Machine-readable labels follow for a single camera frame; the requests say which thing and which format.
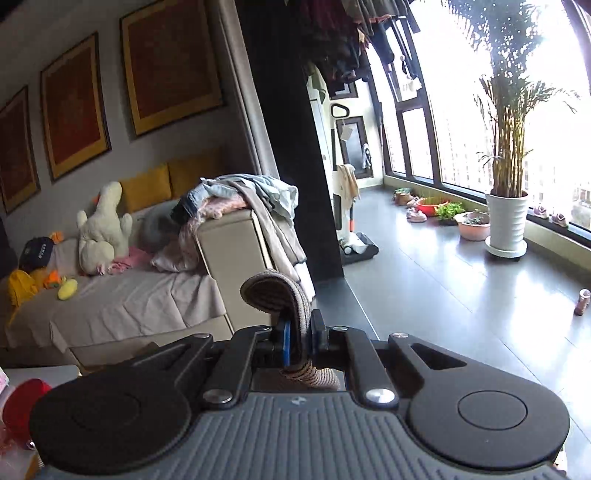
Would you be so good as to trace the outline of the red gold framed picture middle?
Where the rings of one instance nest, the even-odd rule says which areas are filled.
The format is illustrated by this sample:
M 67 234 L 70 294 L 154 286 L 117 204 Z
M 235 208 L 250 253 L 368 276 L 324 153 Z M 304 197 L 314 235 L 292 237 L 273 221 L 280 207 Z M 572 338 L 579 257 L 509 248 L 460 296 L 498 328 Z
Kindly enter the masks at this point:
M 109 152 L 96 32 L 40 73 L 45 154 L 52 181 Z

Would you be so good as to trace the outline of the black cap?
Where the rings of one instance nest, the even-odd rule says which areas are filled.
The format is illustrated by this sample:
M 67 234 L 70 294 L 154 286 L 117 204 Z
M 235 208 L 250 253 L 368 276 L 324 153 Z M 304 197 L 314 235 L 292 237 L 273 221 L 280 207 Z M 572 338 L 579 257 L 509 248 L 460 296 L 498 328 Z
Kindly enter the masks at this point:
M 54 245 L 50 237 L 35 237 L 29 240 L 21 253 L 19 269 L 30 273 L 45 268 L 50 261 Z

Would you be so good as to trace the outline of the tall bamboo palm plant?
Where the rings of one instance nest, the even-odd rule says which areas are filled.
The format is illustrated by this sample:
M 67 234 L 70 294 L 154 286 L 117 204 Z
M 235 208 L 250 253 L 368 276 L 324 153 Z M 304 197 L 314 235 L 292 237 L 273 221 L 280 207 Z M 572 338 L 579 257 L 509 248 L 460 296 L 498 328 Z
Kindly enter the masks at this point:
M 490 71 L 479 79 L 477 105 L 492 132 L 492 147 L 482 155 L 492 169 L 491 194 L 521 198 L 524 187 L 526 118 L 562 89 L 527 74 L 527 61 L 542 42 L 535 6 L 527 1 L 445 1 L 463 22 L 471 47 L 489 55 Z

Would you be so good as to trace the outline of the red gold framed picture right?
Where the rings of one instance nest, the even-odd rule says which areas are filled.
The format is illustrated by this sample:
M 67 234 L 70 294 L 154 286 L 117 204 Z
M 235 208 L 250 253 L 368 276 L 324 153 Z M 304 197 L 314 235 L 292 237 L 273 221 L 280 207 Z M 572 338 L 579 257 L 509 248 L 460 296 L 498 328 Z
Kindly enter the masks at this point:
M 119 28 L 135 135 L 223 105 L 204 1 L 154 1 Z

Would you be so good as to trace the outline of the pink cloth on sofa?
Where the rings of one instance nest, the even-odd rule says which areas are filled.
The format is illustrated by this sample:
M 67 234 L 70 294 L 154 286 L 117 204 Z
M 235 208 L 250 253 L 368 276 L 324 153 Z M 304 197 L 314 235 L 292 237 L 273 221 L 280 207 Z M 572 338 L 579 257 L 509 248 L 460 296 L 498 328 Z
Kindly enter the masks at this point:
M 102 264 L 97 267 L 99 275 L 116 275 L 127 270 L 145 266 L 150 263 L 152 255 L 140 248 L 131 246 L 128 255 L 115 258 L 108 264 Z

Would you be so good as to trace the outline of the grey neck pillow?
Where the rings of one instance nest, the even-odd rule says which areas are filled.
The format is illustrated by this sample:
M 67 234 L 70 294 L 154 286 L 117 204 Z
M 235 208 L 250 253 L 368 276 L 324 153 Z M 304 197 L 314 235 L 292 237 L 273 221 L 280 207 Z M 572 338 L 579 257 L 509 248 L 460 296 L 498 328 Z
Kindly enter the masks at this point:
M 140 221 L 136 246 L 148 253 L 157 253 L 177 238 L 180 226 L 172 219 L 175 200 L 157 204 Z

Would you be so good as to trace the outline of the white exercise machine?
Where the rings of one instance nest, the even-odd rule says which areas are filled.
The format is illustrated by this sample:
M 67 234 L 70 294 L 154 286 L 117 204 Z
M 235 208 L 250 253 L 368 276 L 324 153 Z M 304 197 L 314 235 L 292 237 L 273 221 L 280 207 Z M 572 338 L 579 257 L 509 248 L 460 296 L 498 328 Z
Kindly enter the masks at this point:
M 308 63 L 308 99 L 322 154 L 325 181 L 331 198 L 332 217 L 342 265 L 373 259 L 379 247 L 363 232 L 356 231 L 353 208 L 361 197 L 356 169 L 346 157 L 346 141 L 353 138 L 353 126 L 346 125 L 351 110 L 332 101 L 320 70 Z

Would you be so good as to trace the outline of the striped knit garment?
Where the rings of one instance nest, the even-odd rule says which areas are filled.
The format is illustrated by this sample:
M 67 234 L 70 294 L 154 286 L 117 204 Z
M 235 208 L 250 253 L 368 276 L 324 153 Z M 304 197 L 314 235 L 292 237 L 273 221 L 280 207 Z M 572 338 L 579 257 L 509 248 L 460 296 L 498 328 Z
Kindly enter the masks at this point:
M 266 270 L 247 279 L 240 287 L 243 301 L 271 316 L 276 326 L 280 317 L 290 321 L 290 339 L 295 353 L 290 366 L 283 369 L 257 370 L 253 386 L 267 392 L 329 392 L 341 388 L 338 375 L 329 368 L 318 369 L 308 354 L 311 302 L 304 289 L 289 276 Z

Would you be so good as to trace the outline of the small pink shoe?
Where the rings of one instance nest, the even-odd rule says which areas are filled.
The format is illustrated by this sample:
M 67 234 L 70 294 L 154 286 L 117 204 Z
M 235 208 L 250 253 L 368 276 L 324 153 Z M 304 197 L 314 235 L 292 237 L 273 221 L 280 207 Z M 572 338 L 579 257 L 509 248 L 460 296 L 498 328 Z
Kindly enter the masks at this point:
M 428 220 L 427 215 L 416 208 L 409 208 L 407 210 L 407 221 L 410 223 L 424 223 Z

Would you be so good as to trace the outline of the red gold framed picture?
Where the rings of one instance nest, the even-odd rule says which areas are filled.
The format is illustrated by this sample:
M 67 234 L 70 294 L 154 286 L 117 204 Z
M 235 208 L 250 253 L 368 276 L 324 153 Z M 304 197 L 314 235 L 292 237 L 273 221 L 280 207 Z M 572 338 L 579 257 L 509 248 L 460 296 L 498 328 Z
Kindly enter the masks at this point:
M 135 135 L 223 105 L 204 1 L 154 1 L 119 28 Z
M 96 32 L 40 73 L 45 154 L 52 181 L 109 152 Z
M 1 109 L 0 136 L 1 199 L 5 212 L 10 214 L 41 190 L 32 146 L 27 86 Z

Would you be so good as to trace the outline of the left yellow cushion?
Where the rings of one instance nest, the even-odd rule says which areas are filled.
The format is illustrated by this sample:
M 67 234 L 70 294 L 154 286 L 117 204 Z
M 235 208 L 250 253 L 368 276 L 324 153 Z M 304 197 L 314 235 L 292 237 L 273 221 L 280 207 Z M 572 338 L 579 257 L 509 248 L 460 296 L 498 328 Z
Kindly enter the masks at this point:
M 125 211 L 134 213 L 172 198 L 169 169 L 166 163 L 136 177 L 121 180 Z

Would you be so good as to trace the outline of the white plush duck toy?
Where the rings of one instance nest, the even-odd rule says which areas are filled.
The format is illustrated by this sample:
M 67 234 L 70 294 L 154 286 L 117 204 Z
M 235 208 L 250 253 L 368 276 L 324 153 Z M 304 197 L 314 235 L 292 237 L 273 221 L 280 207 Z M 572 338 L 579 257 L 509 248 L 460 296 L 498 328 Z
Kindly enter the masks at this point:
M 110 182 L 100 190 L 91 217 L 85 211 L 77 213 L 78 260 L 81 270 L 87 275 L 96 275 L 100 268 L 129 254 L 133 218 L 129 213 L 118 216 L 117 207 L 122 193 L 119 182 Z

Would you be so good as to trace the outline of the hanging dark clothes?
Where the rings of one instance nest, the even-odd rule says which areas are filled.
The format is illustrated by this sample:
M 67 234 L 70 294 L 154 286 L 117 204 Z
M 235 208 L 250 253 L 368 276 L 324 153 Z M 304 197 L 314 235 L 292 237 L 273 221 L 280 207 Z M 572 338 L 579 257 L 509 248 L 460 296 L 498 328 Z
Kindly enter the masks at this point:
M 304 62 L 315 65 L 330 92 L 369 78 L 367 46 L 382 63 L 394 62 L 386 32 L 398 20 L 420 28 L 409 1 L 288 1 L 301 38 Z

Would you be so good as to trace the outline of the red glossy bowl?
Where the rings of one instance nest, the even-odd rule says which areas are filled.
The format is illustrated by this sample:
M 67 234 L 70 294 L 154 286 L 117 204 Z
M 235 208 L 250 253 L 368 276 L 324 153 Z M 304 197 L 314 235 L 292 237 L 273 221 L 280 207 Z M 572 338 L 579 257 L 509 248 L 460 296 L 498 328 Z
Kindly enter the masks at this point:
M 21 383 L 8 396 L 2 410 L 2 421 L 9 437 L 17 444 L 23 447 L 30 445 L 29 422 L 32 409 L 51 389 L 45 381 L 33 378 Z

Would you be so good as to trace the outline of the beige sofa with cover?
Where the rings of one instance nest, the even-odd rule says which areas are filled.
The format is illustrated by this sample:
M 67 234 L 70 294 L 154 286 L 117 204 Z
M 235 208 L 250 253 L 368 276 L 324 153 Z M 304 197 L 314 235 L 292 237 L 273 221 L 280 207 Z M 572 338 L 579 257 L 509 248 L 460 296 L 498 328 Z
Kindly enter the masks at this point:
M 256 213 L 243 209 L 204 222 L 197 250 L 194 271 L 146 265 L 80 277 L 71 299 L 60 301 L 55 291 L 44 290 L 15 315 L 3 294 L 2 366 L 92 369 L 129 359 L 150 343 L 162 346 L 193 333 L 228 340 L 239 329 L 270 324 L 270 314 L 240 295 L 245 280 L 273 268 Z

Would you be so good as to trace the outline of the red basin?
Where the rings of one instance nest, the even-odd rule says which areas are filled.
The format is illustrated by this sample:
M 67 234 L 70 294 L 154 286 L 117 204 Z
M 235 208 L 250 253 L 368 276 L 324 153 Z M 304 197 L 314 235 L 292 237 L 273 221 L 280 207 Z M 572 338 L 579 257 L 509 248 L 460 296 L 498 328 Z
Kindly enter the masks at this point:
M 415 208 L 423 212 L 428 218 L 436 217 L 437 210 L 447 205 L 449 201 L 440 197 L 423 197 L 415 203 Z

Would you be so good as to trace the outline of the yellow cushion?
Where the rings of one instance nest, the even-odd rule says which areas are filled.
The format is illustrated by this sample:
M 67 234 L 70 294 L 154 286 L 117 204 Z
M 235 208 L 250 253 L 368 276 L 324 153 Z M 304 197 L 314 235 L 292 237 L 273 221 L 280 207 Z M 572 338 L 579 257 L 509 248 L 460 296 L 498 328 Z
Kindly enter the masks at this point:
M 197 186 L 201 178 L 215 178 L 224 174 L 222 150 L 214 148 L 167 162 L 173 198 L 180 198 Z
M 121 180 L 125 211 L 134 213 L 172 198 L 169 169 L 166 163 L 136 177 Z

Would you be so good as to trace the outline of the pink flower pot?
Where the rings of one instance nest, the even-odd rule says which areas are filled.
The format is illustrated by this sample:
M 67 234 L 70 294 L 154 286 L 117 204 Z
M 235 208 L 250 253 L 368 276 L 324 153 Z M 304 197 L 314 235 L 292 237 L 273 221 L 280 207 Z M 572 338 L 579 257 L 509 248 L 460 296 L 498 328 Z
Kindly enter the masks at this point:
M 484 241 L 490 236 L 490 216 L 478 210 L 459 213 L 454 217 L 460 235 L 467 241 Z

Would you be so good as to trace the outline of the yellow plush toy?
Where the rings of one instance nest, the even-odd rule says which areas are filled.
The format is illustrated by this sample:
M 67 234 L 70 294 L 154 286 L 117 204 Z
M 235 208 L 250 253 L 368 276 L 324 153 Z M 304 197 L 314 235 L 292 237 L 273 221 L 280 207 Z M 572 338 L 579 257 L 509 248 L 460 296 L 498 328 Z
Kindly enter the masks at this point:
M 65 279 L 57 291 L 57 298 L 60 301 L 67 301 L 72 298 L 78 289 L 78 282 L 74 278 Z

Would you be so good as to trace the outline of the red gold framed picture left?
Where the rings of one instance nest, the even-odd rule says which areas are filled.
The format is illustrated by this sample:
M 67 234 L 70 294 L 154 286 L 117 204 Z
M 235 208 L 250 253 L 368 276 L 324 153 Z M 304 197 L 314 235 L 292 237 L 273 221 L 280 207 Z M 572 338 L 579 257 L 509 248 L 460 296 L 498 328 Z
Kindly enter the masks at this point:
M 1 199 L 5 212 L 10 214 L 41 190 L 32 146 L 27 86 L 1 109 L 0 136 Z

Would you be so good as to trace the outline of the right yellow cushion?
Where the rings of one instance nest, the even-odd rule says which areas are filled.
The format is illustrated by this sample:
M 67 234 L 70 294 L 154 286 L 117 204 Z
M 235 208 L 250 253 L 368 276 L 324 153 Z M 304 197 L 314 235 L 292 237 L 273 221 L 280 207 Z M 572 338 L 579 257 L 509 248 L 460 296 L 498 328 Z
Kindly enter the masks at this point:
M 197 186 L 201 178 L 215 178 L 224 174 L 222 150 L 214 148 L 167 162 L 173 198 L 180 198 Z

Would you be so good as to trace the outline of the green leafy plant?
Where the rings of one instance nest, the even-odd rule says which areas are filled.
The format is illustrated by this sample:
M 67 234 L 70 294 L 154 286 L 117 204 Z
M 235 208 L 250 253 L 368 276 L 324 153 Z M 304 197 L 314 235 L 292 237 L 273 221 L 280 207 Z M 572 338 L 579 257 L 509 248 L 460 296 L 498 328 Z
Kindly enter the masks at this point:
M 456 216 L 466 212 L 461 202 L 447 202 L 435 207 L 435 213 L 440 225 L 453 226 L 457 224 Z

